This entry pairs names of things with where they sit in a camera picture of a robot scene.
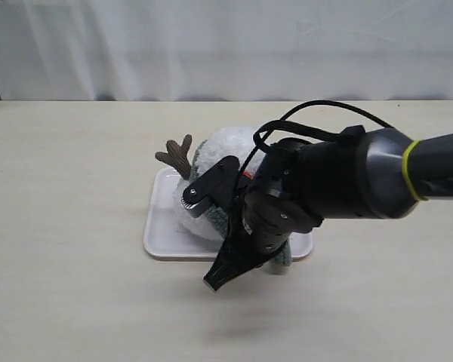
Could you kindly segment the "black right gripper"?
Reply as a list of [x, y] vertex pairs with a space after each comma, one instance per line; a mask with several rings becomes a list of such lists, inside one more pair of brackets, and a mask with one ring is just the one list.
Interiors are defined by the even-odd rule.
[[307, 234], [323, 221], [296, 197], [256, 182], [237, 191], [226, 242], [203, 277], [211, 290], [217, 292], [265, 263], [275, 272], [284, 272], [291, 265], [291, 235]]

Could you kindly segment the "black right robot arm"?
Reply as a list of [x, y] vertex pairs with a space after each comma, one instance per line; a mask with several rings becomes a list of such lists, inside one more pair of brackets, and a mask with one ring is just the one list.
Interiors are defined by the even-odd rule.
[[400, 219], [430, 199], [453, 199], [453, 133], [412, 140], [392, 128], [349, 127], [331, 142], [285, 138], [241, 191], [204, 281], [220, 289], [326, 219]]

